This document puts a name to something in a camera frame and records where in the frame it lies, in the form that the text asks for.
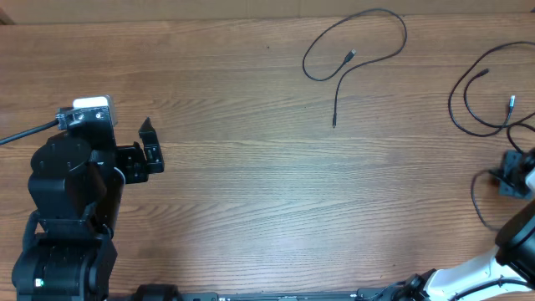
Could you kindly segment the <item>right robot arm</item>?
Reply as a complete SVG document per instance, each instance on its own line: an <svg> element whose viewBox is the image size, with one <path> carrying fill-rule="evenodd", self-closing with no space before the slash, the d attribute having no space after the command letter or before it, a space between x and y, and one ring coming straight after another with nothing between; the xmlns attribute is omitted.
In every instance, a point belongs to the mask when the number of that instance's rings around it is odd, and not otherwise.
<svg viewBox="0 0 535 301"><path fill-rule="evenodd" d="M414 275L392 300L485 300L534 290L534 203L497 232L496 246L454 268Z"/></svg>

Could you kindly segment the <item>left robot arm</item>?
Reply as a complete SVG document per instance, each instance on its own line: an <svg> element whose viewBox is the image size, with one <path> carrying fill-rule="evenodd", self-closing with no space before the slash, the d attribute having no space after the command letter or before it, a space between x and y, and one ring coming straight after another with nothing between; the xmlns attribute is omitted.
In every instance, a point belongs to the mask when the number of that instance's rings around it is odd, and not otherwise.
<svg viewBox="0 0 535 301"><path fill-rule="evenodd" d="M28 190L36 209L12 272L18 300L109 297L123 188L164 170L150 120L139 136L118 146L109 120L75 121L33 154Z"/></svg>

